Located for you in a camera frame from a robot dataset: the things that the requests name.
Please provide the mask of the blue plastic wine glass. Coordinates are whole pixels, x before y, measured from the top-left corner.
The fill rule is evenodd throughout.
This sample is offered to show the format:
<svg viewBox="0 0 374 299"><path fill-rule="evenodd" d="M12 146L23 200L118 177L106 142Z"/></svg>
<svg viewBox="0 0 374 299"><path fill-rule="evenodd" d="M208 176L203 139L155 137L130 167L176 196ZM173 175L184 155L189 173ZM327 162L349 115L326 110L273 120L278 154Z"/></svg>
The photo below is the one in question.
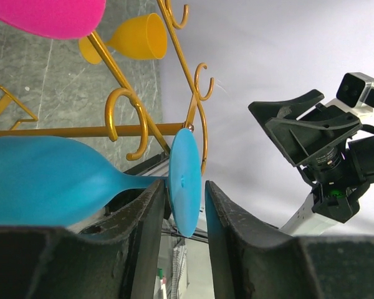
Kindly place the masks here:
<svg viewBox="0 0 374 299"><path fill-rule="evenodd" d="M129 175L90 146L58 136L0 137L0 225L78 223L116 195L145 189L154 176ZM174 137L166 187L177 229L193 235L201 205L201 163L187 129Z"/></svg>

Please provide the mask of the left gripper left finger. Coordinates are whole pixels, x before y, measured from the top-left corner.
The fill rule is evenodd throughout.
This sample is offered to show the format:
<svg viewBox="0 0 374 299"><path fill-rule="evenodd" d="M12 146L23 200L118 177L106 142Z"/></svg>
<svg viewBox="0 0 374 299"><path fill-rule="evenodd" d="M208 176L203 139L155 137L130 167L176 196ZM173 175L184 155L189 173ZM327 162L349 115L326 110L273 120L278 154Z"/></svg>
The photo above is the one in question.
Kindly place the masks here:
<svg viewBox="0 0 374 299"><path fill-rule="evenodd" d="M78 234L0 227L0 298L152 298L165 201L158 180Z"/></svg>

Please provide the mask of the yellow plastic wine glass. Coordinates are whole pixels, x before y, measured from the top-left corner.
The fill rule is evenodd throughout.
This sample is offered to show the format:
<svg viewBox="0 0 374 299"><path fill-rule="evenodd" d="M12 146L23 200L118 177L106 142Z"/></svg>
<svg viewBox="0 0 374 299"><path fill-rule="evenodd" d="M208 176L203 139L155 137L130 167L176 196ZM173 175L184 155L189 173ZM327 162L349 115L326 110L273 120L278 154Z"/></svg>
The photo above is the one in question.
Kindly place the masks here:
<svg viewBox="0 0 374 299"><path fill-rule="evenodd" d="M168 39L161 17L150 13L120 24L104 45L129 59L160 60L166 55Z"/></svg>

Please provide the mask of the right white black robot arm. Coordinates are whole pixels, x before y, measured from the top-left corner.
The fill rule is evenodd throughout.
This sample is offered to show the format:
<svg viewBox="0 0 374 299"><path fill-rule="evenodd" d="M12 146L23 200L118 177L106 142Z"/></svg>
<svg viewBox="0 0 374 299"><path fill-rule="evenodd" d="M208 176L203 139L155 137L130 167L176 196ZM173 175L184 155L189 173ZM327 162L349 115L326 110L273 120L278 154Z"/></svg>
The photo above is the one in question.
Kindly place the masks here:
<svg viewBox="0 0 374 299"><path fill-rule="evenodd" d="M283 157L311 187L280 228L289 235L320 235L346 223L374 184L374 126L361 119L373 107L351 108L318 90L292 100L252 102L248 109Z"/></svg>

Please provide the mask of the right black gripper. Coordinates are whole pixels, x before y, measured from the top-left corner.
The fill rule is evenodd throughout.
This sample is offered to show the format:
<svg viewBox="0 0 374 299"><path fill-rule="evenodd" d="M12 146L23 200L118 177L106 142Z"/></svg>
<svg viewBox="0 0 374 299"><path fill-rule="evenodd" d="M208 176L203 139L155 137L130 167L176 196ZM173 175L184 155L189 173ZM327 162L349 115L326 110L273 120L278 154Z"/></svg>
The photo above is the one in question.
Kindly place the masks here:
<svg viewBox="0 0 374 299"><path fill-rule="evenodd" d="M326 149L333 148L360 128L360 119L336 106L319 111L320 120L296 120L324 99L313 89L297 98L278 102L252 102L248 110L294 167L309 164Z"/></svg>

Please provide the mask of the pink plastic wine glass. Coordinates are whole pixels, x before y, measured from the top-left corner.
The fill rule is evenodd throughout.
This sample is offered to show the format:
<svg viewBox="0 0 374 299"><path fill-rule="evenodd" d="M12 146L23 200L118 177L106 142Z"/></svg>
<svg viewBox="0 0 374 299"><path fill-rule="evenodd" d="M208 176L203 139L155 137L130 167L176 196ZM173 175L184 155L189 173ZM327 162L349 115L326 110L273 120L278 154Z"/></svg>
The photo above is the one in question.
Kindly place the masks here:
<svg viewBox="0 0 374 299"><path fill-rule="evenodd" d="M0 21L41 37L79 39L96 29L105 5L104 0L0 0Z"/></svg>

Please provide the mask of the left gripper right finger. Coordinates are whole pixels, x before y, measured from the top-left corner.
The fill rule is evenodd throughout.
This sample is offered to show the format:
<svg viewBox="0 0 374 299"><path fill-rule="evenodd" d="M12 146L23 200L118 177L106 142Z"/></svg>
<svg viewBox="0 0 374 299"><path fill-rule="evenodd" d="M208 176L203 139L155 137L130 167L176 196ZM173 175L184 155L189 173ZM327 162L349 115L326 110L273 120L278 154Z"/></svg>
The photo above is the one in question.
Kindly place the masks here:
<svg viewBox="0 0 374 299"><path fill-rule="evenodd" d="M216 298L374 298L374 236L292 237L205 184Z"/></svg>

